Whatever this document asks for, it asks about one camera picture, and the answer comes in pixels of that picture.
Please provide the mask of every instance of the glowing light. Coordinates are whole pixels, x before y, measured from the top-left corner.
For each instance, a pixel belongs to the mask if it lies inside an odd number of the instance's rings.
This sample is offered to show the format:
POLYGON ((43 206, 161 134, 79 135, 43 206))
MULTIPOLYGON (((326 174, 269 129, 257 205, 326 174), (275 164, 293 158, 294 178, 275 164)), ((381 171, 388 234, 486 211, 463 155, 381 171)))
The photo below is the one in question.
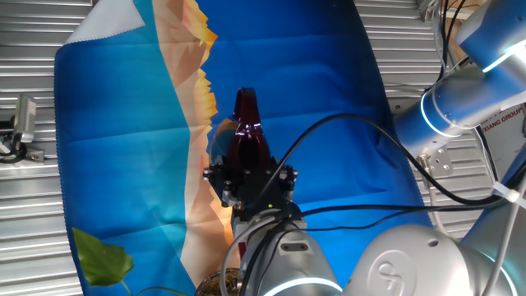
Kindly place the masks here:
POLYGON ((457 137, 457 136, 451 136, 451 135, 448 135, 444 132, 441 132, 440 130, 438 130, 438 128, 434 127, 431 122, 429 121, 429 119, 427 119, 427 116, 426 116, 426 112, 424 112, 424 99, 426 98, 426 94, 424 94, 424 96, 422 97, 422 99, 420 100, 420 110, 422 111, 422 116, 424 117, 424 120, 426 121, 427 125, 433 130, 435 131, 436 133, 438 133, 439 135, 442 135, 442 136, 447 136, 447 137, 457 137))
POLYGON ((517 54, 522 60, 526 60, 526 51, 524 51, 524 46, 526 45, 526 40, 519 42, 515 45, 510 46, 504 51, 502 57, 498 58, 493 64, 487 66, 484 70, 484 73, 491 71, 493 68, 502 64, 505 60, 511 57, 514 54, 517 54))
MULTIPOLYGON (((487 254, 481 252, 482 255, 486 256, 489 260, 491 260, 493 263, 495 263, 495 259, 489 257, 487 254)), ((518 296, 519 293, 517 293, 517 288, 515 288, 515 284, 513 283, 513 281, 511 280, 510 278, 510 275, 508 275, 508 273, 504 270, 504 267, 501 267, 501 272, 502 274, 504 275, 504 277, 506 278, 506 280, 508 281, 508 284, 510 285, 510 289, 511 289, 511 295, 512 296, 518 296)))
POLYGON ((265 293, 264 296, 274 296, 278 293, 285 291, 286 289, 290 289, 292 287, 296 287, 296 286, 303 285, 303 284, 323 284, 323 285, 326 285, 326 286, 329 286, 331 288, 338 290, 338 292, 340 293, 343 292, 341 287, 333 281, 322 279, 322 278, 316 278, 316 277, 307 277, 307 278, 302 278, 302 279, 290 280, 288 282, 279 284, 278 286, 271 289, 269 292, 265 293))

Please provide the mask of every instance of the white label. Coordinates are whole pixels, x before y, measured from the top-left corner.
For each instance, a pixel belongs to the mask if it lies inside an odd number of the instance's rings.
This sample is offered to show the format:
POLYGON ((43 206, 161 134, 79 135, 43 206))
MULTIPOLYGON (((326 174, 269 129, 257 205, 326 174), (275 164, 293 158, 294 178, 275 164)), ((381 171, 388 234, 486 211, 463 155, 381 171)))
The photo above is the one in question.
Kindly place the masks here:
POLYGON ((31 115, 36 115, 36 103, 30 101, 30 105, 28 108, 31 115))

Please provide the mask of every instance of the bolt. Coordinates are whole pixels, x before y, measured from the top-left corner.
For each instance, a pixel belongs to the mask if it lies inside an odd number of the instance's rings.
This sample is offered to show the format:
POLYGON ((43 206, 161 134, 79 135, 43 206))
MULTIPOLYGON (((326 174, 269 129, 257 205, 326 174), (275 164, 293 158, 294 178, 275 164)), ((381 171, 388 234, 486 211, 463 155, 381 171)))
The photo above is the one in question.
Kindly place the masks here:
POLYGON ((233 204, 233 208, 236 210, 243 210, 244 207, 243 204, 240 201, 238 201, 235 204, 233 204))

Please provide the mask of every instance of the blue fabric backdrop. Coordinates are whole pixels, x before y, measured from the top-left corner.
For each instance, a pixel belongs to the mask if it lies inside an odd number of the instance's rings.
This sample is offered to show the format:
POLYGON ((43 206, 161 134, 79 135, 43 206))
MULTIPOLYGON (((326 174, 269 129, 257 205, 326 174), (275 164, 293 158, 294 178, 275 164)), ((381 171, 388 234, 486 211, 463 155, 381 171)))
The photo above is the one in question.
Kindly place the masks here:
MULTIPOLYGON (((244 86, 256 90, 263 128, 278 157, 332 113, 365 115, 393 131, 380 73, 352 2, 197 2, 219 36, 202 67, 217 99, 214 128, 231 114, 237 89, 244 86)), ((77 227, 124 246, 135 258, 127 276, 133 291, 166 286, 193 294, 179 260, 190 133, 159 50, 151 0, 135 3, 146 26, 68 44, 56 57, 58 159, 68 233, 72 241, 71 227, 77 227)), ((327 124, 289 163, 300 173, 295 197, 302 209, 422 204, 407 160, 364 123, 327 124)), ((387 214, 340 212, 307 222, 312 228, 362 225, 387 214)), ((374 229, 313 236, 344 286, 369 242, 404 223, 430 225, 426 214, 415 214, 374 229)), ((117 286, 88 288, 81 278, 85 295, 126 295, 117 286)))

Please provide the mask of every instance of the metal slatted wall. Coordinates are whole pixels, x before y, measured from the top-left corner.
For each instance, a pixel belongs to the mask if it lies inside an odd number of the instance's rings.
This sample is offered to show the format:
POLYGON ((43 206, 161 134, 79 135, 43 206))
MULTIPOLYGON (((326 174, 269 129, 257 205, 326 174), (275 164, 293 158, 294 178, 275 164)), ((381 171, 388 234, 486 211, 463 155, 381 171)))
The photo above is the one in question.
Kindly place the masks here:
POLYGON ((0 120, 16 97, 37 99, 34 143, 44 164, 0 165, 0 295, 82 295, 64 228, 53 111, 56 51, 90 0, 0 0, 0 120))
MULTIPOLYGON (((356 1, 394 113, 432 84, 440 62, 431 24, 420 21, 414 0, 356 1)), ((33 147, 44 164, 0 164, 0 296, 82 295, 62 212, 53 113, 53 58, 90 11, 90 0, 0 0, 0 120, 14 114, 20 92, 38 100, 33 147)), ((441 182, 463 197, 484 197, 491 180, 480 145, 469 133, 448 145, 454 175, 441 182)), ((424 201, 429 197, 418 182, 424 201)), ((439 204, 451 202, 438 194, 439 204)), ((463 237, 478 213, 443 215, 463 237)))
MULTIPOLYGON (((416 103, 424 88, 432 85, 441 70, 433 42, 431 23, 423 23, 414 0, 356 0, 394 114, 416 103)), ((478 199, 492 191, 492 180, 481 144, 472 132, 447 145, 454 166, 448 178, 438 178, 453 193, 478 199)), ((415 173, 426 205, 429 193, 415 173)), ((437 193, 438 206, 455 202, 437 193)), ((440 213, 442 223, 454 238, 463 238, 480 216, 480 211, 440 213)))

